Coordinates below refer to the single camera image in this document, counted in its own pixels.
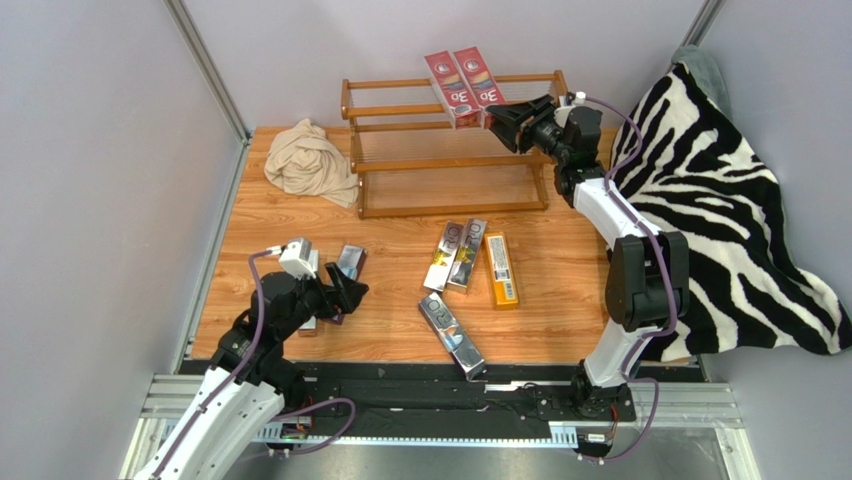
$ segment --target zebra print blanket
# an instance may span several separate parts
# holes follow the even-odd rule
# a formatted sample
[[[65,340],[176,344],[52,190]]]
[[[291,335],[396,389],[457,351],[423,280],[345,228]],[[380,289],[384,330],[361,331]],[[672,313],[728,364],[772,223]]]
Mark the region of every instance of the zebra print blanket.
[[[775,176],[677,65],[631,112],[645,142],[614,180],[637,210],[689,241],[689,312],[643,358],[674,360],[741,346],[797,345],[821,355],[852,345],[852,323],[834,291],[796,268],[784,242]],[[613,165],[636,145],[628,125]]]

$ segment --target toothpaste box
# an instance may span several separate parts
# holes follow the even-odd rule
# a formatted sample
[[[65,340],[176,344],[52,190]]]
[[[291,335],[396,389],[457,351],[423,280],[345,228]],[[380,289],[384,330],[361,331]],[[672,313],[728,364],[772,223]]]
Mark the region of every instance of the toothpaste box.
[[[432,74],[432,88],[450,116],[453,128],[479,125],[482,111],[459,74],[450,52],[433,53],[424,58]]]
[[[432,331],[444,344],[444,348],[461,367],[468,382],[485,371],[485,359],[470,341],[470,337],[459,325],[459,321],[447,308],[440,295],[432,292],[428,297],[420,300],[418,308],[423,318],[429,322]]]
[[[488,267],[491,270],[491,300],[497,310],[511,310],[518,307],[518,286],[515,272],[509,260],[509,247],[506,235],[501,232],[485,235],[485,252],[488,255]]]
[[[310,256],[308,257],[308,263],[311,264],[311,269],[314,273],[319,270],[319,250],[311,250]],[[319,334],[317,330],[317,317],[311,317],[310,320],[303,323],[301,327],[299,327],[299,336],[300,337],[316,337]]]
[[[488,105],[503,105],[506,103],[500,87],[497,86],[497,82],[491,75],[491,71],[488,70],[488,65],[485,64],[485,60],[479,53],[478,48],[470,47],[459,50],[458,52],[454,52],[453,56],[456,57],[456,62],[459,64],[462,76],[473,92],[474,100],[482,108],[483,112]],[[485,125],[485,115],[482,115],[482,117],[482,123]]]
[[[340,257],[337,258],[337,266],[340,267],[340,270],[343,272],[344,275],[351,278],[352,280],[358,280],[358,275],[364,268],[365,261],[367,261],[366,248],[356,247],[354,245],[344,245],[343,250],[340,252]],[[345,314],[340,313],[332,318],[324,320],[326,322],[336,323],[337,325],[340,325],[343,323],[343,318],[345,316]]]
[[[473,266],[476,264],[476,256],[482,245],[482,236],[485,235],[485,224],[484,220],[475,218],[467,220],[467,225],[462,231],[459,250],[456,252],[456,261],[453,262],[453,269],[450,272],[450,280],[447,282],[447,288],[450,290],[462,293],[467,291]]]
[[[429,265],[426,280],[423,281],[424,287],[437,292],[444,291],[444,286],[447,284],[447,278],[450,276],[453,262],[456,259],[462,230],[464,230],[464,225],[447,222],[441,240],[438,242],[438,247],[435,249],[435,254],[432,256],[432,264]]]

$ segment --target beige cloth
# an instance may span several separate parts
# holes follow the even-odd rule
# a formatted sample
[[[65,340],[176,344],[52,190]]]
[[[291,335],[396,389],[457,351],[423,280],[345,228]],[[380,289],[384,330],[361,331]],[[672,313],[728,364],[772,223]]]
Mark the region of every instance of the beige cloth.
[[[273,185],[293,195],[319,195],[346,208],[358,200],[358,177],[349,162],[309,119],[275,137],[263,171]]]

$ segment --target white wall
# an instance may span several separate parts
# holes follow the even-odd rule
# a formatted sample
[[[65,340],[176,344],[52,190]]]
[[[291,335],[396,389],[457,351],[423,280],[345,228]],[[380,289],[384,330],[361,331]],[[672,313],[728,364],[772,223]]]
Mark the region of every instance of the white wall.
[[[706,37],[734,122],[778,176],[788,245],[852,305],[852,3],[730,0]],[[706,358],[731,382],[765,479],[848,478],[852,353],[785,348]]]
[[[0,465],[116,478],[238,144],[157,0],[0,3]]]
[[[628,109],[663,74],[701,0],[186,0],[251,126],[341,125],[340,82],[428,76],[476,45],[495,74],[561,68]]]

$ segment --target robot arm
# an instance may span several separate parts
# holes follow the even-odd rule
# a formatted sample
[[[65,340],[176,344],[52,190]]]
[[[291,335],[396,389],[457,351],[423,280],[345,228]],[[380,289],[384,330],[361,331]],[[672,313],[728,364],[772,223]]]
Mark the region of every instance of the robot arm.
[[[284,360],[284,340],[311,317],[352,313],[369,289],[334,263],[325,265],[332,285],[324,285],[310,251],[311,243],[297,238],[264,252],[280,255],[285,271],[260,280],[251,308],[219,340],[198,395],[136,480],[220,479],[258,430],[303,406],[304,375]]]
[[[601,112],[582,106],[585,100],[582,93],[569,94],[557,104],[545,95],[487,112],[488,128],[506,148],[526,153],[535,146],[554,160],[556,191],[592,222],[611,251],[610,320],[572,378],[574,411],[599,418],[629,395],[629,373],[651,336],[671,326],[672,311],[679,317],[688,309],[689,249],[683,234],[661,231],[610,186],[596,159]]]

